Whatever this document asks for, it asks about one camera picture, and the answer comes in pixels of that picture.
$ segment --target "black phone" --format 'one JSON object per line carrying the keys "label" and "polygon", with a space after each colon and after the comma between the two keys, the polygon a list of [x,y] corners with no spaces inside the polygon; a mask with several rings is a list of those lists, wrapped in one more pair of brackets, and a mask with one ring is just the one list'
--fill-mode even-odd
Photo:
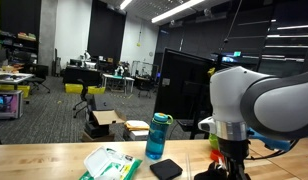
{"label": "black phone", "polygon": [[182,174],[183,169],[171,159],[165,159],[150,165],[151,171],[160,180],[173,179]]}

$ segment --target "white wall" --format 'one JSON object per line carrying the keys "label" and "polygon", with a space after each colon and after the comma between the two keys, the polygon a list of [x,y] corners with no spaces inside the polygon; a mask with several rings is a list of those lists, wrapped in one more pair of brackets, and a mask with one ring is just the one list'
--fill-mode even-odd
{"label": "white wall", "polygon": [[[142,35],[140,44],[137,46],[139,33],[141,29],[141,22],[143,22]],[[121,51],[121,61],[128,61],[132,68],[133,61],[142,61],[147,63],[153,63],[155,48],[157,43],[159,27],[141,20],[135,15],[128,13],[126,17],[124,37]]]}
{"label": "white wall", "polygon": [[87,49],[92,0],[59,0],[56,16],[55,48],[65,68]]}

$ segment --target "water bottle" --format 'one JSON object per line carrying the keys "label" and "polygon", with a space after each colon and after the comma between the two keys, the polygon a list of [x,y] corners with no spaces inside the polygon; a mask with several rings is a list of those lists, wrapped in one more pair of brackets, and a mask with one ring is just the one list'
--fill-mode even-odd
{"label": "water bottle", "polygon": [[161,158],[165,145],[167,129],[173,118],[163,113],[155,113],[147,137],[145,154],[151,159]]}

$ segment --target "floor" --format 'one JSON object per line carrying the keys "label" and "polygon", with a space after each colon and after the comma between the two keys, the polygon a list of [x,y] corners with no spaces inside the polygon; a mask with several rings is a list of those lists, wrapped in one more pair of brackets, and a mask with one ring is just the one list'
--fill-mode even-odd
{"label": "floor", "polygon": [[[0,135],[3,144],[32,143],[75,143],[81,142],[85,123],[85,113],[73,118],[73,105],[80,101],[79,94],[65,93],[61,77],[48,77],[44,83],[51,93],[43,87],[34,91],[29,104],[24,104],[24,115],[16,120],[0,120]],[[138,97],[138,90],[124,96],[123,93],[106,91],[114,108],[127,116],[128,120],[143,120],[150,123],[156,94],[149,99]],[[113,124],[110,130],[115,133],[115,141],[122,138],[123,124]],[[168,130],[168,139],[189,139],[190,133],[183,132],[174,122]]]}

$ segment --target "red object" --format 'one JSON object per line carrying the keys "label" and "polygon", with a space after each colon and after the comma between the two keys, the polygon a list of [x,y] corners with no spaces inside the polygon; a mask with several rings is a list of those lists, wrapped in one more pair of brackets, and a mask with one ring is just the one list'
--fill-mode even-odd
{"label": "red object", "polygon": [[221,158],[223,163],[225,162],[224,161],[224,156],[218,151],[218,150],[212,150],[211,152],[211,155],[210,155],[210,158],[216,162],[218,162],[218,158]]}

